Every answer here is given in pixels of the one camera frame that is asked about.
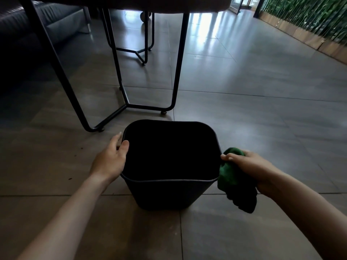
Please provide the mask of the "person's left hand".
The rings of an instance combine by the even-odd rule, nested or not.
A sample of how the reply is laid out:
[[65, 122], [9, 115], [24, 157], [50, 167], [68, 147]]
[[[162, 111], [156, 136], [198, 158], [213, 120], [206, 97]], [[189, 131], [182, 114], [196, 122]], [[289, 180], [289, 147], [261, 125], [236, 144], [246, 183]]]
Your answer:
[[121, 137], [122, 133], [119, 132], [111, 138], [109, 144], [94, 158], [89, 171], [90, 177], [105, 188], [117, 179], [124, 169], [124, 166], [116, 163], [116, 145]]

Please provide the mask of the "green plant wall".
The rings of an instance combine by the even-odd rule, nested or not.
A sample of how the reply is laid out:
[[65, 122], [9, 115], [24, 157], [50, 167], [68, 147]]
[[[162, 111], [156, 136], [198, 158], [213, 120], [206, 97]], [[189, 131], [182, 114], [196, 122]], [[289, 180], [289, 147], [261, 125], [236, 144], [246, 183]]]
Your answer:
[[265, 0], [261, 12], [347, 45], [347, 0]]

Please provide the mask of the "person's right forearm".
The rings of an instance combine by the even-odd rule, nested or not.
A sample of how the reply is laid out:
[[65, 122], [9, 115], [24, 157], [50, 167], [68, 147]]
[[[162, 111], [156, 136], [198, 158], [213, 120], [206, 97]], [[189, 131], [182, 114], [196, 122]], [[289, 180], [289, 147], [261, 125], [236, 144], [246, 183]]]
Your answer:
[[347, 216], [295, 178], [270, 178], [273, 199], [309, 240], [323, 260], [347, 260]]

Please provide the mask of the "black plastic waste bin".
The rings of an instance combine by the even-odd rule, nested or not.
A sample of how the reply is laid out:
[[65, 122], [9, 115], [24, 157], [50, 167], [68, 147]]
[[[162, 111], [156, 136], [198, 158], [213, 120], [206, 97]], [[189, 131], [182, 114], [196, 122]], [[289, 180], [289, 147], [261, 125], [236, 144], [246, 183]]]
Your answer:
[[129, 150], [121, 177], [142, 209], [185, 209], [218, 179], [222, 152], [205, 123], [138, 120], [123, 140]]

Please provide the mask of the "person's right hand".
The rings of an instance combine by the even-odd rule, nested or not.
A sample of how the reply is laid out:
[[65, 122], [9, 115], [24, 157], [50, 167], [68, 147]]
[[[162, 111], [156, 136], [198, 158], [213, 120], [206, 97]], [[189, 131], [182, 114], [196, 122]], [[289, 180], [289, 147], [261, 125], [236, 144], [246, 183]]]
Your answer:
[[256, 180], [261, 194], [270, 197], [287, 175], [259, 154], [251, 151], [244, 151], [244, 153], [244, 161], [234, 164]]

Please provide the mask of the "person's left forearm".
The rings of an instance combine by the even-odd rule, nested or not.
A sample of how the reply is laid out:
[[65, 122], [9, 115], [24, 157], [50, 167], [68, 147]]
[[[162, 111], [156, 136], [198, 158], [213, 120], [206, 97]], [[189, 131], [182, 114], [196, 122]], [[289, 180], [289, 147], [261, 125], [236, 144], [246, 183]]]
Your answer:
[[98, 198], [110, 184], [90, 175], [16, 260], [73, 260]]

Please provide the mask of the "green cleaning cloth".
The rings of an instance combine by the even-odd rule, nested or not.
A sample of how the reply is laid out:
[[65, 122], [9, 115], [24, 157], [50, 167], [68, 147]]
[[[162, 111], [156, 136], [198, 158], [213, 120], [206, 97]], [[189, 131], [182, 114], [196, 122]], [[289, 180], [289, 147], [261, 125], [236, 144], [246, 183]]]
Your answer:
[[252, 214], [257, 205], [256, 181], [243, 172], [233, 161], [223, 161], [217, 180], [219, 190], [240, 210]]

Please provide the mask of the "dark leather sofa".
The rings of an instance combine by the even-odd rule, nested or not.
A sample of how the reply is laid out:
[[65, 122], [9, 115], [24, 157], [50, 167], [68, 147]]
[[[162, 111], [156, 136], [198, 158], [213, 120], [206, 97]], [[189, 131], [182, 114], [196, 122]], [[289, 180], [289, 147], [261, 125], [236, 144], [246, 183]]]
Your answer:
[[[78, 32], [90, 32], [87, 7], [32, 1], [53, 45]], [[0, 92], [7, 90], [29, 70], [44, 52], [35, 30], [19, 0], [0, 0]]]

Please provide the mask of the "glass door with dark frame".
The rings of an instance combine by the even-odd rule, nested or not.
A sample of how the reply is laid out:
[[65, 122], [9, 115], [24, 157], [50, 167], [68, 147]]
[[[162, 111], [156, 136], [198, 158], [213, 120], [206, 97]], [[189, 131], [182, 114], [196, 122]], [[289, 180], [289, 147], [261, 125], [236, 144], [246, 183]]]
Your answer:
[[259, 18], [261, 9], [267, 0], [231, 0], [229, 10], [238, 14], [241, 10], [250, 10], [254, 12], [253, 17]]

